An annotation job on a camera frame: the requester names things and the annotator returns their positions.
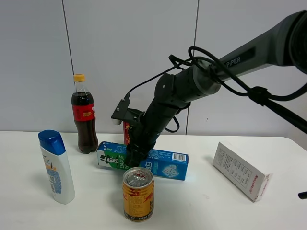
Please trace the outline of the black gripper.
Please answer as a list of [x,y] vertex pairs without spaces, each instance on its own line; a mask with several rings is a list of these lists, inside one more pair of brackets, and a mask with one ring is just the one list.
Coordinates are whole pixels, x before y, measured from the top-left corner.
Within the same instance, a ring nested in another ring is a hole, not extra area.
[[132,128],[129,131],[130,144],[126,146],[124,163],[129,167],[138,167],[147,159],[148,152],[164,130],[165,117],[137,117],[129,119],[128,123]]

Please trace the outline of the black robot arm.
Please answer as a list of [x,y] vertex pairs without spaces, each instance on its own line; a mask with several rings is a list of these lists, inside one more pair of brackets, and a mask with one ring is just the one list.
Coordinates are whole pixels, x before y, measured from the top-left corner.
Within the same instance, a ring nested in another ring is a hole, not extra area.
[[137,167],[146,159],[155,146],[161,132],[180,111],[188,108],[192,101],[215,94],[226,81],[234,80],[242,92],[234,91],[241,97],[268,107],[274,113],[303,132],[306,121],[280,105],[306,93],[306,86],[294,93],[279,96],[267,89],[247,86],[241,79],[245,75],[268,66],[294,66],[301,72],[307,71],[307,12],[291,14],[270,30],[232,51],[222,58],[192,46],[202,57],[192,57],[187,69],[176,75],[164,74],[157,82],[154,98],[136,122],[130,123],[130,143],[126,148],[125,164]]

